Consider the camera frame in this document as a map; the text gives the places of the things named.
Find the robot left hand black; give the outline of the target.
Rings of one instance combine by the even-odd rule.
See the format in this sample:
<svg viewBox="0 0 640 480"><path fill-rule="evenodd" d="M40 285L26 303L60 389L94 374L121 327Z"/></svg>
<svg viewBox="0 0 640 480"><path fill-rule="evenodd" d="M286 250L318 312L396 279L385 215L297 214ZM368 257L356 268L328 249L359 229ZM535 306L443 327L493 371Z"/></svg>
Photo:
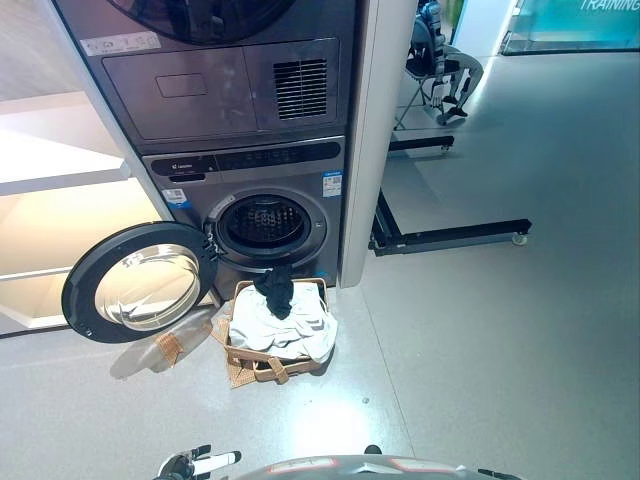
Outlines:
<svg viewBox="0 0 640 480"><path fill-rule="evenodd" d="M238 463L242 454L233 450L212 454L210 444L179 452L166 459L159 467L156 479L209 479L211 473Z"/></svg>

